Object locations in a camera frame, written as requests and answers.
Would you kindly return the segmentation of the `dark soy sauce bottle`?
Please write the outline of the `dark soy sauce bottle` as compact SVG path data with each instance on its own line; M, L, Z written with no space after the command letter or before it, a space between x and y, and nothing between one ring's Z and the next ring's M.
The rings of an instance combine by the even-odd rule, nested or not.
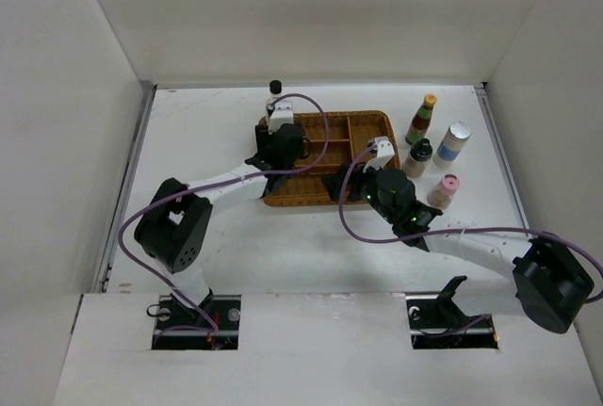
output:
M266 101L265 108L270 111L274 108L275 100L281 96L283 84L280 80L273 79L269 82L269 98Z

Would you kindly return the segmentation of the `black cap pepper shaker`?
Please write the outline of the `black cap pepper shaker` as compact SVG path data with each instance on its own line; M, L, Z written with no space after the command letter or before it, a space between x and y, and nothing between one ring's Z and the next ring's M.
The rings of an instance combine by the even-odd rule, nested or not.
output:
M427 138L415 142L402 163L402 170L406 176L409 178L421 177L432 158L432 153L433 148Z

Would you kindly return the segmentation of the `red green sauce bottle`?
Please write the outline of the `red green sauce bottle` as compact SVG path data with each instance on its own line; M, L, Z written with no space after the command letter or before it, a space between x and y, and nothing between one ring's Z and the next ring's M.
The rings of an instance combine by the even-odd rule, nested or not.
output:
M413 145L426 136L432 121L433 109L437 103L437 97L434 94L427 94L422 105L416 111L407 130L405 141Z

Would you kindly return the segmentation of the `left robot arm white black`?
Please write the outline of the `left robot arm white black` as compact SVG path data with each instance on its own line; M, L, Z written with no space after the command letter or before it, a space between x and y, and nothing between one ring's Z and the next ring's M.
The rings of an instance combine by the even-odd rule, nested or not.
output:
M232 171L207 181L187 185L174 178L164 181L155 193L156 203L173 194L215 184L215 188L187 194L145 212L134 239L155 260L168 280L183 289L179 317L198 330L211 318L211 289L203 279L200 254L210 218L241 203L258 200L282 187L295 163L308 156L305 132L298 123L285 123L267 134L257 153Z

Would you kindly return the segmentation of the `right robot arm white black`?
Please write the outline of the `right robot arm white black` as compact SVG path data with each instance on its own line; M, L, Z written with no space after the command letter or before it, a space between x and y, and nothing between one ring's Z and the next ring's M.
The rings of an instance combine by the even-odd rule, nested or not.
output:
M391 226L391 242L456 257L505 278L521 311L546 331L566 333L580 309L594 301L595 284L577 259L578 247L556 235L456 223L418 200L400 169L344 164L322 183L337 204L365 201Z

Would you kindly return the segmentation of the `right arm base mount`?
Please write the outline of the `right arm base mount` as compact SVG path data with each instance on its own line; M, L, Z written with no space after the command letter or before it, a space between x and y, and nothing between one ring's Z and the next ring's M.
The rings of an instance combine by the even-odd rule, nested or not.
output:
M468 316L453 301L466 280L455 276L439 292L406 296L413 349L498 349L492 316Z

